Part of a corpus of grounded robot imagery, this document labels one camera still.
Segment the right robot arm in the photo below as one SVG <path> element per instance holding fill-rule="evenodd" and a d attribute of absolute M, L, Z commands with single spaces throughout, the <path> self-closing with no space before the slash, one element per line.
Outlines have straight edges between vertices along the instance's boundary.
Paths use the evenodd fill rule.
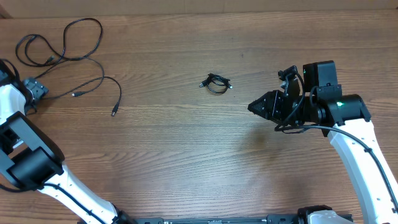
<path fill-rule="evenodd" d="M 397 223 L 397 181 L 377 142 L 371 114 L 356 94 L 344 95 L 334 61 L 280 70 L 280 90 L 268 91 L 248 110 L 285 134 L 319 129 L 342 160 L 365 223 Z"/>

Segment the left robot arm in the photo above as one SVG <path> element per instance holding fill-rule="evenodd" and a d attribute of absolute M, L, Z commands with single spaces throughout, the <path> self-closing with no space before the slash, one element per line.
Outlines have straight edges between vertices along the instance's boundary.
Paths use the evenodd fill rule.
<path fill-rule="evenodd" d="M 13 64 L 1 60 L 1 175 L 12 193 L 38 191 L 64 204 L 83 223 L 134 223 L 126 212 L 92 192 L 65 163 L 60 148 L 27 117 L 37 99 Z"/>

